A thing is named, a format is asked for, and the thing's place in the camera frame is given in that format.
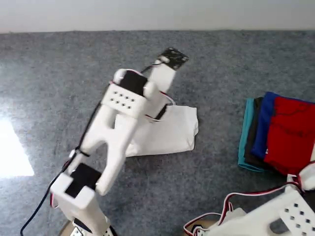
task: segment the floor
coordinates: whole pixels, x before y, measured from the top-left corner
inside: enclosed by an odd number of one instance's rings
[[[141,69],[166,47],[190,57],[169,94],[197,107],[193,151],[128,158],[99,197],[120,236],[181,235],[220,211],[231,191],[284,181],[237,166],[245,99],[271,90],[315,101],[314,31],[110,31],[0,35],[0,235],[15,236],[42,198],[118,68]],[[89,164],[102,170],[104,149]],[[270,197],[235,197],[251,210]],[[55,236],[65,218],[46,202],[25,236]]]

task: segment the white cloth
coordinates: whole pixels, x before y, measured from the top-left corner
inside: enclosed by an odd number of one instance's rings
[[[146,118],[130,142],[126,156],[167,154],[193,150],[194,137],[198,133],[197,109],[187,106],[170,106],[162,121],[150,122]],[[115,127],[123,122],[117,115]]]

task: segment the robotic arm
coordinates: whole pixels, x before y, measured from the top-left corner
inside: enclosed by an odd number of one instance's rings
[[[99,208],[96,193],[105,195],[112,187],[136,131],[164,115],[168,102],[165,93],[176,70],[187,60],[181,52],[168,48],[151,66],[149,78],[131,69],[115,73],[79,148],[70,154],[71,163],[50,189],[59,208],[76,226],[71,236],[111,235],[110,222]],[[121,117],[118,127],[117,115]],[[108,145],[107,165],[100,173],[84,160],[103,143]]]

